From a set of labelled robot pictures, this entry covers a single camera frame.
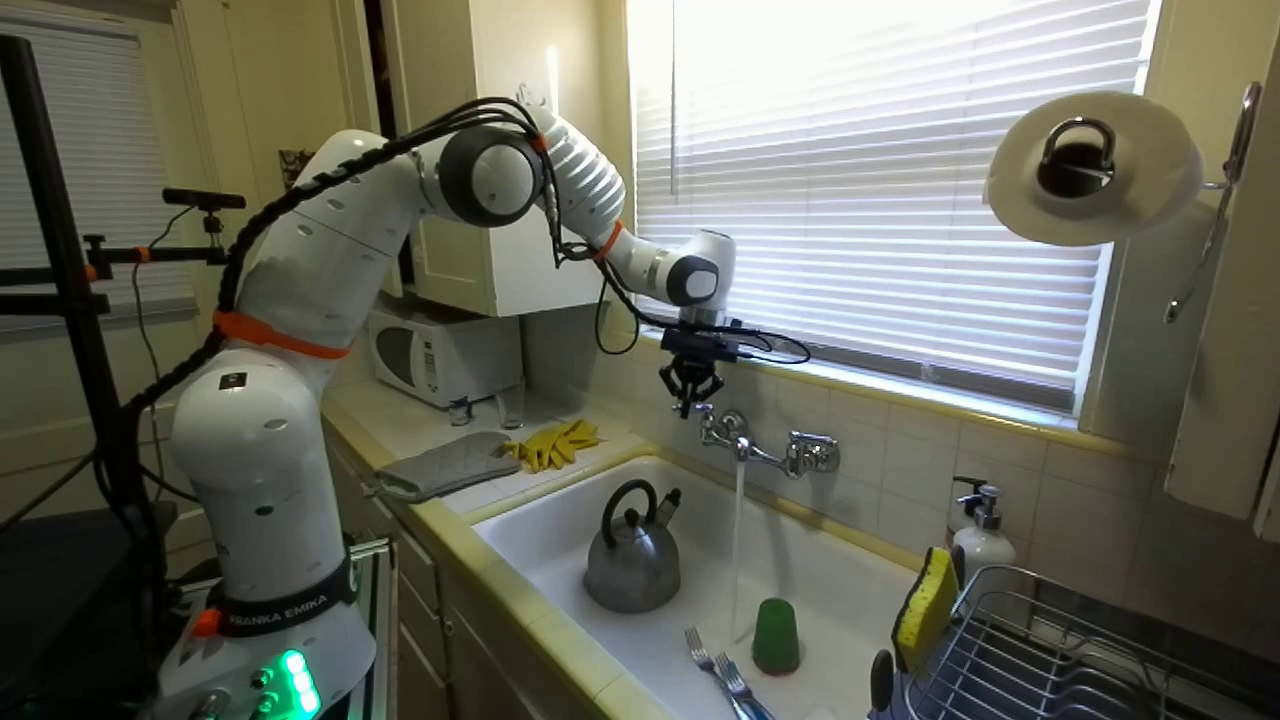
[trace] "soap bottle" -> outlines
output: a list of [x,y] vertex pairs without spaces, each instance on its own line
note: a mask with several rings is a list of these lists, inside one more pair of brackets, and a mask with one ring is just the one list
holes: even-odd
[[995,485],[976,475],[954,475],[954,485],[968,485],[968,492],[960,495],[964,529],[954,529],[952,537],[960,582],[972,582],[980,567],[1010,567],[1016,548],[998,534]]

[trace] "tile backsplash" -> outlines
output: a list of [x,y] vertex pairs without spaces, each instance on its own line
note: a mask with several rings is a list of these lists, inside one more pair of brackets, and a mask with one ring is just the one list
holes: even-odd
[[[705,449],[694,422],[671,412],[657,382],[668,356],[657,345],[599,356],[588,323],[588,312],[527,322],[532,383],[624,416],[676,458],[728,474],[732,458]],[[844,454],[836,475],[783,481],[757,467],[757,487],[923,554],[960,525],[964,487],[952,475],[983,475],[998,487],[1019,565],[1280,660],[1280,548],[1250,540],[1247,525],[1162,495],[1158,460],[790,368],[719,368],[719,376],[716,407],[748,412],[763,449],[780,454],[788,429],[810,429],[836,438]]]

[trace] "kitchen sink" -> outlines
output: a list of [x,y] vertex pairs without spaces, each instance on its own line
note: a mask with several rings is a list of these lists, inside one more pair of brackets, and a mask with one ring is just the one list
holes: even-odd
[[[668,525],[680,545],[682,582],[668,605],[626,617],[588,597],[583,567],[609,495],[637,475],[660,495],[668,487],[682,492]],[[689,660],[682,627],[699,627],[711,654],[728,654],[771,717],[865,717],[873,707],[868,667],[887,648],[913,567],[752,501],[741,509],[735,554],[732,525],[732,475],[716,485],[660,458],[639,458],[488,518],[477,534],[551,607],[660,696],[668,717],[728,717],[716,684]],[[763,678],[752,666],[752,625],[767,597],[783,597],[794,607],[799,667],[790,678]]]

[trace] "window blinds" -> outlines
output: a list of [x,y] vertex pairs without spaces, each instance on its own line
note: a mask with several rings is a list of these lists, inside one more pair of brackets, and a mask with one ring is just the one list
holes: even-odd
[[[102,235],[109,249],[147,246],[173,209],[161,204],[163,162],[161,132],[143,83],[137,36],[0,19],[2,36],[30,42],[47,125],[64,163],[64,185],[79,235]],[[6,97],[0,88],[0,269],[47,269],[28,170],[13,128]],[[96,285],[112,312],[133,307],[133,269]],[[141,298],[147,306],[188,302],[193,271],[179,263],[141,269]],[[47,322],[0,316],[0,332],[38,330]]]
[[1007,235],[986,162],[1027,107],[1135,94],[1146,0],[639,0],[637,223],[735,235],[732,316],[819,356],[1067,407],[1102,249]]

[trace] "faucet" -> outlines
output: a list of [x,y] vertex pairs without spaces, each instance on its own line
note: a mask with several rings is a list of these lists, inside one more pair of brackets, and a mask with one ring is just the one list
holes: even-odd
[[836,474],[840,467],[840,445],[823,433],[803,433],[790,429],[788,433],[788,449],[780,458],[763,454],[763,445],[757,445],[752,423],[743,412],[711,412],[711,405],[694,405],[694,412],[705,416],[705,445],[719,445],[728,449],[741,465],[743,460],[763,460],[783,475],[808,475],[808,474]]

